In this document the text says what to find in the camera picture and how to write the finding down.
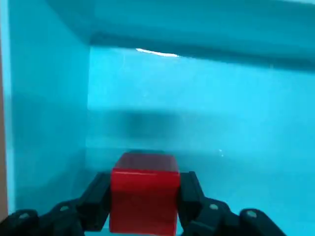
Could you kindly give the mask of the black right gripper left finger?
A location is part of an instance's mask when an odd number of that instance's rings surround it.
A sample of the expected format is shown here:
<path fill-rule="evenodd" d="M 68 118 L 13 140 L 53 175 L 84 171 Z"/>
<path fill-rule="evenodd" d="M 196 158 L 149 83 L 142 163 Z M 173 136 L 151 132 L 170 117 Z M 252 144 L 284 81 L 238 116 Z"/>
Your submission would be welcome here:
<path fill-rule="evenodd" d="M 21 209 L 7 216 L 8 236 L 83 236 L 100 232 L 111 207 L 110 174 L 98 173 L 77 199 L 56 204 L 39 215 Z"/>

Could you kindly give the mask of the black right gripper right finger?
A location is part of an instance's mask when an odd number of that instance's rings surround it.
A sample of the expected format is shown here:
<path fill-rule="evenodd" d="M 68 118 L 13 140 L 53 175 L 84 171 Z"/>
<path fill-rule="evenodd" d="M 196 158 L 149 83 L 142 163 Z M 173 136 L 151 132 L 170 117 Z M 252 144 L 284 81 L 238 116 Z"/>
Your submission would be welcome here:
<path fill-rule="evenodd" d="M 178 217 L 183 236 L 284 236 L 264 212 L 245 208 L 239 214 L 227 203 L 204 195 L 195 172 L 180 173 Z"/>

